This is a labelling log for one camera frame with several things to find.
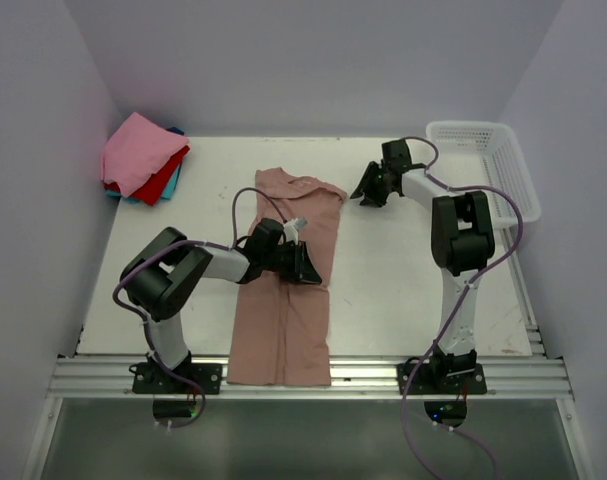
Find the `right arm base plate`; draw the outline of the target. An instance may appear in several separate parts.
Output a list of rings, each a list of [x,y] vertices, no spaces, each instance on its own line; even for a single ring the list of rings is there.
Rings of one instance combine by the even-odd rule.
[[[422,363],[408,389],[409,395],[484,395],[488,392],[482,366],[472,354],[437,354]]]

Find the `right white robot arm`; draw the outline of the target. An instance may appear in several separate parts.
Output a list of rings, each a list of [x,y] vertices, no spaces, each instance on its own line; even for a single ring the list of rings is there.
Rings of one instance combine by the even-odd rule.
[[[446,185],[412,160],[409,140],[382,144],[351,194],[362,206],[381,208],[388,196],[407,197],[431,214],[430,248],[442,275],[441,322],[424,359],[397,366],[399,389],[407,394],[453,394],[466,387],[485,393],[474,334],[479,274],[495,254],[487,195]]]

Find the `dusty pink printed t shirt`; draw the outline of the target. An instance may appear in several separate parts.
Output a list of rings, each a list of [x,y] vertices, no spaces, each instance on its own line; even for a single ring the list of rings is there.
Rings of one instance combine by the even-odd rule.
[[[258,170],[256,226],[263,218],[303,217],[299,239],[307,244],[322,283],[292,285],[272,272],[239,288],[227,381],[241,385],[294,387],[331,384],[330,294],[340,210],[347,193],[315,177],[295,177],[280,167]]]

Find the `white plastic basket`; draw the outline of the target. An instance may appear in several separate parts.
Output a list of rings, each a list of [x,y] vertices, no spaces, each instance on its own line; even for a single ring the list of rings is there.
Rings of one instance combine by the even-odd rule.
[[[539,220],[541,208],[520,145],[513,130],[501,123],[435,121],[427,139],[440,156],[432,175],[452,187],[489,186],[507,194],[523,221]]]

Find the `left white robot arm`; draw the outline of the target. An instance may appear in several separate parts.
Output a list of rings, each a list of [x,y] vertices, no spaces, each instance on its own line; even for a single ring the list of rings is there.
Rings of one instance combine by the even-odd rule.
[[[158,365],[155,379],[168,392],[184,390],[191,357],[183,336],[181,311],[199,281],[247,284],[265,272],[294,285],[320,285],[299,231],[299,217],[282,223],[263,218],[231,247],[189,240],[174,227],[162,230],[122,271],[112,293],[120,308],[141,317],[148,357]]]

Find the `red t shirt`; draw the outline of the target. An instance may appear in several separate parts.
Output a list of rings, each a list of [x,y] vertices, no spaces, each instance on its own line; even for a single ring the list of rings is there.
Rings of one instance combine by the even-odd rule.
[[[189,152],[187,144],[177,142],[149,150],[132,146],[105,158],[103,188],[122,199],[154,206],[165,200],[167,190],[176,189],[176,172]]]

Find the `teal t shirt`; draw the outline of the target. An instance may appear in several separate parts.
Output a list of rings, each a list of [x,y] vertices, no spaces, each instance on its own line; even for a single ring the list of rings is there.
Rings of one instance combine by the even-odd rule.
[[[142,187],[130,197],[124,197],[124,200],[129,203],[143,203],[147,206],[154,206],[160,200],[170,200],[178,184],[183,159],[188,152],[188,146],[178,151]]]

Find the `aluminium mounting rail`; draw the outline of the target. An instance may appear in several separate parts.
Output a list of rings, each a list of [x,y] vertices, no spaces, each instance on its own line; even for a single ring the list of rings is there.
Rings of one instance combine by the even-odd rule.
[[[59,359],[50,378],[52,398],[132,398],[130,366],[141,356],[81,355]],[[334,357],[329,387],[243,386],[221,383],[217,399],[243,400],[396,400],[400,397],[393,356]],[[573,389],[561,360],[542,356],[483,357],[487,393],[475,400],[567,400]]]

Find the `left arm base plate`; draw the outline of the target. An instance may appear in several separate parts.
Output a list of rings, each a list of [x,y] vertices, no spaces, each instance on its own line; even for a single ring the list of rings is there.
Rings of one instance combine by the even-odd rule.
[[[154,360],[147,360],[130,365],[128,370],[134,376],[135,394],[197,394],[196,384],[206,395],[218,395],[223,378],[223,365],[219,363],[187,362],[168,374]]]

